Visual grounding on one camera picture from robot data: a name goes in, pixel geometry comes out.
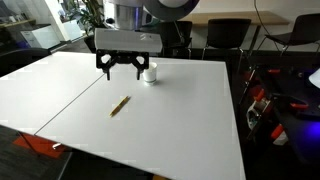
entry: paper cup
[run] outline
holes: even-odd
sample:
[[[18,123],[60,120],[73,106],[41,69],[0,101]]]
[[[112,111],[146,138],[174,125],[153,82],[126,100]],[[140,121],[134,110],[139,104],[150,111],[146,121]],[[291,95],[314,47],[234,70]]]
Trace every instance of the paper cup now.
[[[157,81],[157,64],[150,62],[149,69],[145,69],[142,75],[146,85],[153,85]]]

